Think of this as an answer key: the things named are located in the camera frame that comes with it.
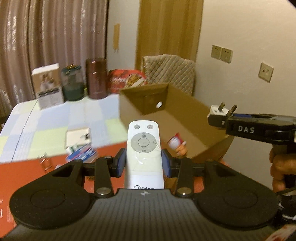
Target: wall socket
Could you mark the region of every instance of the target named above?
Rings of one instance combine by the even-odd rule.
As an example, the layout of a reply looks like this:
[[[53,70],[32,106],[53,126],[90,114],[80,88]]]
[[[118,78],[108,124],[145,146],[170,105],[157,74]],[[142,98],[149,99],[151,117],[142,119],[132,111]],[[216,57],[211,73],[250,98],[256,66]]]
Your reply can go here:
[[[271,80],[273,71],[274,69],[272,67],[262,62],[258,77],[269,83]]]
[[[231,49],[222,48],[221,60],[226,63],[231,63],[233,51]]]
[[[221,51],[222,51],[221,47],[213,45],[212,46],[211,57],[216,58],[216,59],[220,59],[221,58]]]

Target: white remote control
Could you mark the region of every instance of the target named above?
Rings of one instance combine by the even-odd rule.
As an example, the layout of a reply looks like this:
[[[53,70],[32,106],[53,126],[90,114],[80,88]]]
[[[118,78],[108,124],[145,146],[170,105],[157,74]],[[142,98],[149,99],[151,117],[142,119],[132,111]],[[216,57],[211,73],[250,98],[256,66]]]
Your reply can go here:
[[[150,120],[129,124],[124,187],[163,189],[163,167],[158,125]]]

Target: metal screw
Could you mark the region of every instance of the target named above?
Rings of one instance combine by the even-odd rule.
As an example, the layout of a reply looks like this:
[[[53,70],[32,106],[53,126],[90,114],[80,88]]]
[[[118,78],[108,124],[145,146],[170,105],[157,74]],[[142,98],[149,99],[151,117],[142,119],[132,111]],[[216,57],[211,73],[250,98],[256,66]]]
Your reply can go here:
[[[96,192],[99,194],[99,195],[108,195],[110,192],[111,192],[111,189],[110,188],[98,188],[96,190]]]
[[[223,110],[224,106],[225,106],[225,103],[222,102],[222,103],[220,104],[218,110],[221,112],[221,111]]]
[[[179,189],[177,190],[177,192],[178,192],[179,194],[185,196],[185,195],[189,195],[189,194],[192,192],[192,190],[191,190],[190,188],[182,187],[182,188],[179,188]]]

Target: small white box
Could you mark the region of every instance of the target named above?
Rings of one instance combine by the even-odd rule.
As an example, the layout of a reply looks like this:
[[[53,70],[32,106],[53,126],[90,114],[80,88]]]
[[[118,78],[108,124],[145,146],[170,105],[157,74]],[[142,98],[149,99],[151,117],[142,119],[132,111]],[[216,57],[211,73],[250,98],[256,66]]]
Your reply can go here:
[[[32,80],[40,109],[64,103],[59,64],[34,69]]]
[[[75,129],[75,130],[67,130],[65,149],[73,145],[83,146],[86,144],[91,144],[90,128],[86,127],[81,129]]]

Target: product packaging box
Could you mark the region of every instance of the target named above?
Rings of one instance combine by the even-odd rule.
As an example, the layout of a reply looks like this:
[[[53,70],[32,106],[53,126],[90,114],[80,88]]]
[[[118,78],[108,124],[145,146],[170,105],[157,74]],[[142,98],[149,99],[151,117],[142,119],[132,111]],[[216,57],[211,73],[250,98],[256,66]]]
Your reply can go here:
[[[32,80],[40,109],[64,103],[59,64],[34,69]]]
[[[118,94],[123,88],[147,85],[146,76],[139,70],[115,69],[109,73],[109,92]]]
[[[221,160],[234,138],[208,124],[210,109],[207,106],[170,84],[122,89],[119,112],[126,128],[135,120],[157,122],[161,148],[168,149],[172,156],[176,156],[176,153],[168,147],[167,142],[179,133],[186,141],[187,157],[196,163],[203,163],[207,159]],[[171,188],[175,180],[166,180],[166,188]]]

